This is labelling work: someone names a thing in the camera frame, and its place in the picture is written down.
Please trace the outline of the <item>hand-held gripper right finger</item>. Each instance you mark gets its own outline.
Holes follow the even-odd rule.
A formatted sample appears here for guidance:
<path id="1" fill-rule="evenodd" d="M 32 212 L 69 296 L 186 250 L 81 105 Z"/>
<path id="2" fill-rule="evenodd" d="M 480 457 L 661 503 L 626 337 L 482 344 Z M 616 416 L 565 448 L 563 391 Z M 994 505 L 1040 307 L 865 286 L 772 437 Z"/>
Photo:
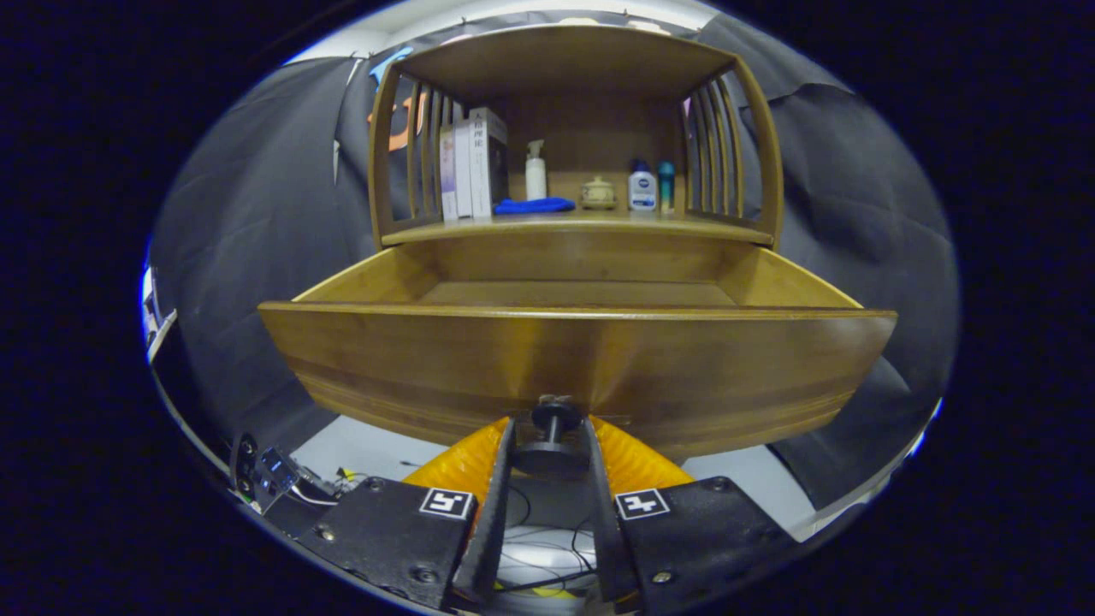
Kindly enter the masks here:
<path id="1" fill-rule="evenodd" d="M 802 558 L 802 543 L 731 479 L 692 479 L 592 416 L 585 444 L 597 577 L 614 612 L 711 611 Z"/>

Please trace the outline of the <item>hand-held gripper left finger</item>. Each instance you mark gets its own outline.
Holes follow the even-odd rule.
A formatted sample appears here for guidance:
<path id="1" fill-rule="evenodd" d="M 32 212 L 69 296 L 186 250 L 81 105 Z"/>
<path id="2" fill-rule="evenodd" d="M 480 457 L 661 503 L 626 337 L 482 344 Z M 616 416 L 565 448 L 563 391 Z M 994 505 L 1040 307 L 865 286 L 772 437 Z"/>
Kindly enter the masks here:
<path id="1" fill-rule="evenodd" d="M 296 543 L 369 591 L 449 613 L 488 603 L 506 527 L 511 418 L 462 438 L 403 480 L 364 479 Z"/>

